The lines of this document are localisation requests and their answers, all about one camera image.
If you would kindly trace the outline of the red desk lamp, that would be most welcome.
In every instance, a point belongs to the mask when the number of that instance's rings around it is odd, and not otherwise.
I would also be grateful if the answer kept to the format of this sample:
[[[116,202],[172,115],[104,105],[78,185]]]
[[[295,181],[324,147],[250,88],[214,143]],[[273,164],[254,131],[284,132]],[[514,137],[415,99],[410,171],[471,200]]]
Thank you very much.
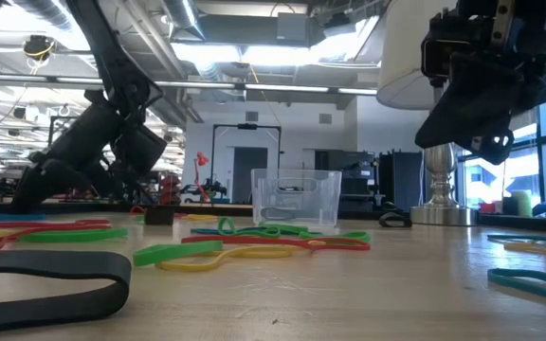
[[[206,179],[206,182],[203,183],[200,180],[200,168],[207,165],[209,162],[209,159],[201,152],[198,152],[196,154],[196,157],[193,159],[194,164],[194,184],[197,187],[198,194],[200,195],[200,201],[204,203],[209,203],[211,200],[211,194],[210,194],[210,185],[211,181],[209,179]]]

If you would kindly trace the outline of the teal rubber band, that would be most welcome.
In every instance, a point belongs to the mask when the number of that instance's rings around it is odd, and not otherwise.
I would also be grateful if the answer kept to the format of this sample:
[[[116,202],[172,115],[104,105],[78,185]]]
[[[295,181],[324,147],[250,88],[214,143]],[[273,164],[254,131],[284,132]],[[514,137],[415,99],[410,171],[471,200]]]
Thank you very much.
[[[488,240],[503,240],[503,241],[530,241],[530,242],[546,242],[546,236],[538,235],[507,235],[507,234],[488,234]]]
[[[247,227],[239,230],[194,228],[191,230],[191,233],[197,235],[252,236],[262,238],[278,238],[281,236],[281,232],[277,228],[271,227]]]
[[[494,268],[487,271],[487,279],[489,282],[546,298],[546,287],[532,281],[527,281],[528,278],[537,279],[546,283],[545,272],[504,268]]]

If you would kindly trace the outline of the long ceiling light bar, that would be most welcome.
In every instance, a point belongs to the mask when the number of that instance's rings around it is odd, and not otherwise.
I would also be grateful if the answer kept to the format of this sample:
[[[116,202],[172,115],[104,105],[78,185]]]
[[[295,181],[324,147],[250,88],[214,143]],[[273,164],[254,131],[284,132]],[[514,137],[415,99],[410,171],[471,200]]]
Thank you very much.
[[[102,80],[96,78],[34,76],[17,74],[0,74],[0,82],[4,83],[57,83],[65,85],[96,86],[103,85]],[[245,83],[245,82],[206,82],[206,81],[155,81],[160,87],[185,89],[212,89],[212,90],[241,90],[241,91],[279,91],[297,93],[315,93],[330,95],[370,96],[377,95],[374,88],[351,88],[334,86],[308,86],[291,84]]]

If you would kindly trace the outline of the red stacked object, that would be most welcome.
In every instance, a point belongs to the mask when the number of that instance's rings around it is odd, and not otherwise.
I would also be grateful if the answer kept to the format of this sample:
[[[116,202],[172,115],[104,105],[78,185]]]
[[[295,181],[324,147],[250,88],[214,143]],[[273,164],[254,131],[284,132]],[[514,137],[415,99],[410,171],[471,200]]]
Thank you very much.
[[[165,175],[159,182],[159,199],[160,205],[178,205],[180,199],[181,181],[175,173]]]

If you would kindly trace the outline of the grey door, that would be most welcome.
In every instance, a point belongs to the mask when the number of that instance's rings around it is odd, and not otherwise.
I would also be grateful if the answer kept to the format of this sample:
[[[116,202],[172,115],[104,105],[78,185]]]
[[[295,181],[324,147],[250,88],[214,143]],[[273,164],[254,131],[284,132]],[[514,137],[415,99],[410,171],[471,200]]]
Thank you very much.
[[[267,168],[267,148],[236,147],[233,156],[232,203],[251,203],[251,173]]]

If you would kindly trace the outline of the wide black rubber band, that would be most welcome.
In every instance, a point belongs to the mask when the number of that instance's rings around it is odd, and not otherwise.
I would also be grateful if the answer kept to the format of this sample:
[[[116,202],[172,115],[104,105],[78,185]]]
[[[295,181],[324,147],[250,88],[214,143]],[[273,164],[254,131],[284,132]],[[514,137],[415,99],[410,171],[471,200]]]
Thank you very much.
[[[0,251],[0,273],[58,279],[110,279],[97,290],[0,302],[0,332],[104,319],[130,294],[131,262],[104,251]]]
[[[411,228],[412,227],[412,221],[409,217],[405,216],[404,214],[396,213],[396,212],[387,212],[383,214],[379,218],[378,222],[382,227],[386,227],[386,228],[393,228],[393,227]]]

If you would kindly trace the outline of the blue rubber band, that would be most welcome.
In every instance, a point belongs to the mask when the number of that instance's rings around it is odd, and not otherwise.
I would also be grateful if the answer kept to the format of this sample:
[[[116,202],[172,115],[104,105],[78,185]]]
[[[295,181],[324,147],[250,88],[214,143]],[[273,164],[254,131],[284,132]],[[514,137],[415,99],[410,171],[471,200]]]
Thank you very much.
[[[43,221],[45,214],[5,214],[0,213],[0,222],[35,222]]]

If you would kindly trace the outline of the clear plastic bin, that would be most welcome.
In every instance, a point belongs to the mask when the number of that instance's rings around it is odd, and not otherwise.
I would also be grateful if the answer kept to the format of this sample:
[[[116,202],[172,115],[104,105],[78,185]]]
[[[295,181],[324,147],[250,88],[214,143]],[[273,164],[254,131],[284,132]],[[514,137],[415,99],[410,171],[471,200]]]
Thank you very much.
[[[337,170],[254,169],[253,222],[334,226],[341,178]]]

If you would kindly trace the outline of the dark equipment shelf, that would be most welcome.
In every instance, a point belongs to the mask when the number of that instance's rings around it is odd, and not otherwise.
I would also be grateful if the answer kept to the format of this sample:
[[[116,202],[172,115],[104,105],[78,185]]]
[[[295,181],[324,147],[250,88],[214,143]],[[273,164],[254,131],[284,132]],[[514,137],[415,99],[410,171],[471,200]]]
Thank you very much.
[[[340,212],[373,211],[377,191],[377,162],[373,153],[315,151],[315,169],[341,173]]]

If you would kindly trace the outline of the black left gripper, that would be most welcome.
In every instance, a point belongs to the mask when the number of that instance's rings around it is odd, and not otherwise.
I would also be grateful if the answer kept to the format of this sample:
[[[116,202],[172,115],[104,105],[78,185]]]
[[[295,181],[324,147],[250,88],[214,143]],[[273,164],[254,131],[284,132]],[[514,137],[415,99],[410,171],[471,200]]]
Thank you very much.
[[[71,189],[89,189],[89,180],[100,198],[125,201],[123,175],[148,173],[163,154],[166,141],[144,125],[147,92],[130,88],[113,91],[109,99],[94,91],[86,96],[91,105],[39,155],[39,165],[23,173],[11,202],[14,212],[30,212]],[[115,156],[107,169],[99,161],[105,146]],[[85,166],[87,176],[80,172]]]

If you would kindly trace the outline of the small black bench robot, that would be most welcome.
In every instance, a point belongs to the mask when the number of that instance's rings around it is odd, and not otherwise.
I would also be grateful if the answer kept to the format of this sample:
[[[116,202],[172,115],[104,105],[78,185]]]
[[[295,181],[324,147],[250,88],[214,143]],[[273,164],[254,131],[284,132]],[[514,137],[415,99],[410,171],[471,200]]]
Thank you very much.
[[[186,195],[185,203],[211,203],[211,204],[229,204],[228,190],[218,181],[206,179],[199,186],[186,185],[180,190],[182,195]]]

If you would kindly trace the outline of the wide green rubber band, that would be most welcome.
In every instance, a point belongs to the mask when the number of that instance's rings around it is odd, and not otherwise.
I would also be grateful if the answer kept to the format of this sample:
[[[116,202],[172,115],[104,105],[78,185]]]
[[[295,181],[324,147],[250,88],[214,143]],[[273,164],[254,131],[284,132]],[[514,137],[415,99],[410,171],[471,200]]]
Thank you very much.
[[[134,266],[146,266],[167,260],[222,250],[223,243],[220,241],[156,244],[137,250],[133,254],[133,264]]]

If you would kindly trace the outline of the small black block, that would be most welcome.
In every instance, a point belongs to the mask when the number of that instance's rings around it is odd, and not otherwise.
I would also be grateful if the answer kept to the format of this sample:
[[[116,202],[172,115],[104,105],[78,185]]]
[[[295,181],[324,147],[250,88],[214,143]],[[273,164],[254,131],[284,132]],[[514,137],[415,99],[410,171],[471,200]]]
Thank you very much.
[[[152,206],[145,209],[143,221],[146,225],[172,225],[174,215],[173,206]]]

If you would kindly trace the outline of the green cup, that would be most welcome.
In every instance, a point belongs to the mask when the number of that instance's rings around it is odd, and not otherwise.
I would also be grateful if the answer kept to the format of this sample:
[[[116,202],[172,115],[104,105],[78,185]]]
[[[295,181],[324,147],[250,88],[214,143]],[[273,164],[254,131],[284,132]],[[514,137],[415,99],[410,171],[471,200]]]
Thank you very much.
[[[517,212],[521,217],[532,217],[532,192],[530,190],[515,190],[511,195],[517,202]]]

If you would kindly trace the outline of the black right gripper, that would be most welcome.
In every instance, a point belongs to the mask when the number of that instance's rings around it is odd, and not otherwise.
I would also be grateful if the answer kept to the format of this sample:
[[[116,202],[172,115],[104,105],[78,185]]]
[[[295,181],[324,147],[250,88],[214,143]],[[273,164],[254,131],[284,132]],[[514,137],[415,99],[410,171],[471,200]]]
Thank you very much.
[[[422,72],[449,86],[415,136],[430,148],[468,138],[464,147],[493,165],[504,162],[513,114],[546,102],[546,18],[433,18],[421,43]]]

